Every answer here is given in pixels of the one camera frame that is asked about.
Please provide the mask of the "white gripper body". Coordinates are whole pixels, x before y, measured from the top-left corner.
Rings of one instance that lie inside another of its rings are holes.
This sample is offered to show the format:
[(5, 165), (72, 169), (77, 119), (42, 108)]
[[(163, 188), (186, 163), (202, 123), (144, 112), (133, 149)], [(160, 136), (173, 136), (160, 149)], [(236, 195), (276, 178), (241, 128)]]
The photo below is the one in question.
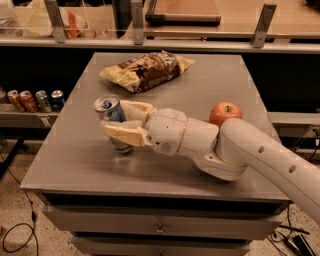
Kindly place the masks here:
[(188, 118), (184, 112), (164, 108), (154, 112), (146, 124), (156, 153), (172, 156), (178, 152)]

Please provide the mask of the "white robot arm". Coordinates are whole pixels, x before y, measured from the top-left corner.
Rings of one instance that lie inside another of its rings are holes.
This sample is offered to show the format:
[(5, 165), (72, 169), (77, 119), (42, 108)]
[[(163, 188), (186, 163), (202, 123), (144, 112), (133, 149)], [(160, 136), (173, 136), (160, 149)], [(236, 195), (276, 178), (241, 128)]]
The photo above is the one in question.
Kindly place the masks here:
[(170, 108), (108, 96), (94, 104), (105, 133), (118, 145), (182, 155), (200, 170), (234, 181), (252, 168), (320, 223), (320, 170), (254, 125), (229, 118), (217, 126)]

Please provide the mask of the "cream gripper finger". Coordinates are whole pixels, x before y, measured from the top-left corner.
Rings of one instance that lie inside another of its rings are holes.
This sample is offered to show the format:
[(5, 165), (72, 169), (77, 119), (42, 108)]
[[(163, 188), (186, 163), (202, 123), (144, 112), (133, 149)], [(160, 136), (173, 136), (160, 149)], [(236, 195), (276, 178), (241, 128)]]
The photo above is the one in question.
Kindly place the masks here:
[(121, 107), (127, 120), (141, 120), (147, 122), (156, 108), (146, 102), (121, 100)]
[(139, 120), (124, 122), (102, 121), (101, 124), (105, 133), (113, 139), (135, 147), (150, 145), (148, 131), (143, 128), (142, 122)]

